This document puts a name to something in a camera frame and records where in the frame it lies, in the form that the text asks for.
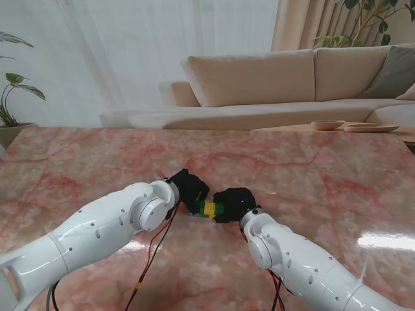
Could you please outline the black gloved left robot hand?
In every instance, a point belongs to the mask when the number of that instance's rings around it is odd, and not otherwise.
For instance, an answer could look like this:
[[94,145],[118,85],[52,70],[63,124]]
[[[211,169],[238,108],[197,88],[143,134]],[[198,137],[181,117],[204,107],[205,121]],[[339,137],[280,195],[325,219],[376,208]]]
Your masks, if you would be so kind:
[[169,178],[169,181],[176,185],[179,191],[180,201],[192,214],[199,213],[199,202],[204,201],[210,188],[196,175],[190,174],[186,168]]

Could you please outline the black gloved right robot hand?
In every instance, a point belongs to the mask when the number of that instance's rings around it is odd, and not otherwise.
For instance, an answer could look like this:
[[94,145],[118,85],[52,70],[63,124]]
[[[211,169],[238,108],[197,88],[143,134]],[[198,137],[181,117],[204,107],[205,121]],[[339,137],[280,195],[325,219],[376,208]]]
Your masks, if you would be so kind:
[[247,188],[228,188],[213,195],[213,202],[224,208],[222,214],[213,219],[216,223],[227,224],[239,222],[251,210],[260,208],[255,202],[252,192]]

